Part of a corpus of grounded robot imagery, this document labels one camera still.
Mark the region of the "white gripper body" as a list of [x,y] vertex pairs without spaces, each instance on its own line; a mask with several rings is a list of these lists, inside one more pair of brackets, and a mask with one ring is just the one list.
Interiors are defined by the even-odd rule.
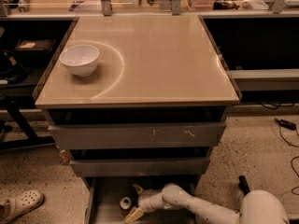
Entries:
[[138,206],[145,212],[151,213],[164,208],[164,199],[160,189],[145,189],[138,197]]

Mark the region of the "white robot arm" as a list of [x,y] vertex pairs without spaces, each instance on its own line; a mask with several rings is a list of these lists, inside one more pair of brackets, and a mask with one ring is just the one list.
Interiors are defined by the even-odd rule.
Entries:
[[281,201],[264,190],[245,195],[240,210],[234,211],[192,196],[182,187],[169,183],[162,189],[142,189],[134,184],[138,194],[137,206],[124,221],[132,224],[146,213],[156,210],[189,210],[208,224],[291,224]]

